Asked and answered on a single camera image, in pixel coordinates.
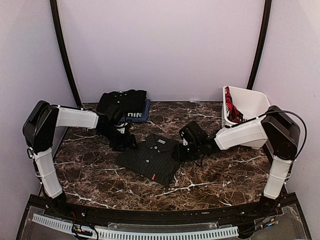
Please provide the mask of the black white lettered shirt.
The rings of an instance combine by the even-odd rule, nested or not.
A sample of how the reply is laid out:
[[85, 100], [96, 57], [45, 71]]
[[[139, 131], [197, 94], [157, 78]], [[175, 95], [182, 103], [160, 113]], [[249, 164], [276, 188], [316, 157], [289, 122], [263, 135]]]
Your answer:
[[146, 119], [149, 115], [149, 111], [143, 112], [127, 112], [124, 114], [125, 118], [133, 118], [133, 119]]

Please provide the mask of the blue checkered shirt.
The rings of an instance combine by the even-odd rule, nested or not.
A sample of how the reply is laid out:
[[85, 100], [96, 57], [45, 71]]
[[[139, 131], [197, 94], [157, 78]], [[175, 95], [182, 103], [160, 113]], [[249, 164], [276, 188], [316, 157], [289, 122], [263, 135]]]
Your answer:
[[149, 116], [151, 100], [146, 99], [142, 112], [128, 112], [120, 119], [120, 123], [146, 123]]

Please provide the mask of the black button shirt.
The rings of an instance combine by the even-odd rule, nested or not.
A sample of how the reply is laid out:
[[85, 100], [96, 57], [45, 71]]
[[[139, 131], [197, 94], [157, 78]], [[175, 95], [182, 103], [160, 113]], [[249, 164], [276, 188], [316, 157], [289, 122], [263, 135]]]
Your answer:
[[96, 110], [104, 113], [111, 105], [119, 107], [124, 113], [142, 113], [147, 99], [146, 90], [130, 89], [103, 93]]

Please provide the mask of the black pinstriped long sleeve shirt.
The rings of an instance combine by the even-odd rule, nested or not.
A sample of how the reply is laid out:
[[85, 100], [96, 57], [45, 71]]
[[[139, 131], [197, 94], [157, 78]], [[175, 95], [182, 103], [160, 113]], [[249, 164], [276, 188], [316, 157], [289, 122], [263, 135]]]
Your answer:
[[138, 149], [129, 149], [118, 155], [115, 163], [163, 186], [168, 186], [180, 167], [172, 157], [179, 142], [156, 134], [150, 134], [138, 144]]

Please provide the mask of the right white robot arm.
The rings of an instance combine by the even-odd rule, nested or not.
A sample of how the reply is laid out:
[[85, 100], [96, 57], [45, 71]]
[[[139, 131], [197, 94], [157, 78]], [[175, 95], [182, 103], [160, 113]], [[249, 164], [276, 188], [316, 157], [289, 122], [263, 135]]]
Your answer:
[[266, 217], [275, 208], [273, 200], [280, 195], [283, 185], [291, 175], [292, 165], [301, 153], [304, 143], [299, 143], [301, 130], [290, 117], [300, 116], [272, 105], [268, 110], [245, 122], [225, 125], [207, 134], [196, 121], [191, 121], [179, 130], [182, 143], [174, 146], [172, 156], [181, 162], [195, 161], [235, 146], [248, 146], [258, 142], [262, 147], [269, 142], [273, 150], [272, 164], [263, 196], [255, 205], [255, 213]]

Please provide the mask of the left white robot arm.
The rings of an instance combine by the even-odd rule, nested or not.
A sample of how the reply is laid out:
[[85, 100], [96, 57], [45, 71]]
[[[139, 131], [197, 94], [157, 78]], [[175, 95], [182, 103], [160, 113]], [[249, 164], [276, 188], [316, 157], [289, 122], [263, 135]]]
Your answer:
[[44, 193], [53, 199], [50, 208], [58, 217], [67, 218], [71, 208], [60, 199], [65, 193], [58, 180], [52, 154], [56, 128], [96, 130], [99, 135], [109, 140], [109, 146], [116, 152], [137, 149], [135, 135], [124, 126], [118, 127], [122, 116], [122, 111], [115, 105], [101, 113], [40, 100], [33, 108], [22, 127], [22, 133], [28, 146], [28, 156], [35, 163], [35, 171], [43, 185]]

